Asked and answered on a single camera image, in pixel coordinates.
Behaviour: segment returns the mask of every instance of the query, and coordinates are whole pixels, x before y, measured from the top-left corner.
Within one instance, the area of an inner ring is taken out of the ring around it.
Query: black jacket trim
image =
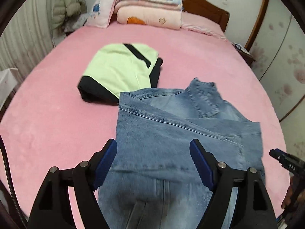
[[[85,102],[119,103],[119,99],[92,77],[82,76],[78,90]]]

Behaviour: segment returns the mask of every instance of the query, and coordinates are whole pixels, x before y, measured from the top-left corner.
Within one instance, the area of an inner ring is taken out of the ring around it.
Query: hanging cord
[[[0,135],[0,149],[1,149],[2,157],[3,157],[4,168],[5,168],[5,172],[6,172],[6,178],[7,178],[8,184],[9,184],[12,200],[14,202],[14,205],[15,205],[15,208],[17,210],[17,213],[18,213],[18,215],[19,215],[19,217],[21,219],[21,222],[22,222],[22,224],[24,226],[23,229],[26,229],[26,227],[27,227],[27,220],[23,216],[23,213],[22,213],[21,208],[19,206],[19,203],[17,201],[15,189],[14,189],[14,186],[13,186],[13,180],[12,180],[12,176],[11,176],[11,171],[10,171],[9,160],[8,160],[8,157],[7,157],[7,153],[6,153],[5,146],[4,146],[4,143],[3,143],[1,135]]]

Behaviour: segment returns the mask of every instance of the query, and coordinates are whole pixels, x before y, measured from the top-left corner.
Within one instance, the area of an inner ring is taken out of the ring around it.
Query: pillow
[[[226,40],[221,27],[203,16],[182,12],[181,28]]]
[[[96,0],[89,12],[86,25],[107,28],[113,14],[115,2],[116,0]]]
[[[143,6],[124,6],[117,12],[117,21],[121,24],[142,24],[178,30],[181,27],[181,11]]]

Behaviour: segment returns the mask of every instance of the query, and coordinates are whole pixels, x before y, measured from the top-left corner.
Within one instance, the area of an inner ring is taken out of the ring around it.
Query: nightstand
[[[252,63],[256,61],[251,54],[249,55],[249,54],[244,53],[242,50],[239,50],[237,48],[235,48],[235,49],[239,52],[239,54],[242,56],[242,58],[245,60],[245,62],[249,65],[249,67],[251,67]]]

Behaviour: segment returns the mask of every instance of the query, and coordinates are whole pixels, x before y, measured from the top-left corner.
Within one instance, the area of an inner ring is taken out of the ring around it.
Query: blue jeans
[[[120,95],[117,156],[99,188],[111,229],[195,229],[212,193],[189,153],[199,139],[231,168],[263,174],[260,126],[224,101],[214,83],[194,79],[183,89],[142,89]],[[223,228],[229,228],[234,188]]]

